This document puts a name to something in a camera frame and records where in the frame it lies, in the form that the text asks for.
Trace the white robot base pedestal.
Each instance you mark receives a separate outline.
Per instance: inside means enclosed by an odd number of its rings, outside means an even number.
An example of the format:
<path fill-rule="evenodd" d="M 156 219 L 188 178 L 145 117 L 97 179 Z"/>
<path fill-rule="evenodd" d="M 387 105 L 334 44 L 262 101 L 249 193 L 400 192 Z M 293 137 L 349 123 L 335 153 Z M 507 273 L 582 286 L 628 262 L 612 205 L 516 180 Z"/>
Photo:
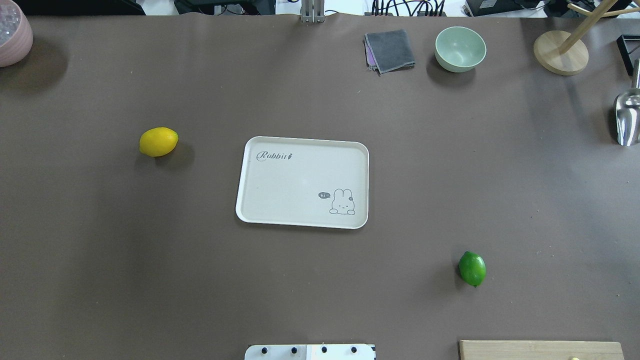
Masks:
<path fill-rule="evenodd" d="M 245 360 L 375 360 L 374 344 L 256 344 L 247 348 Z"/>

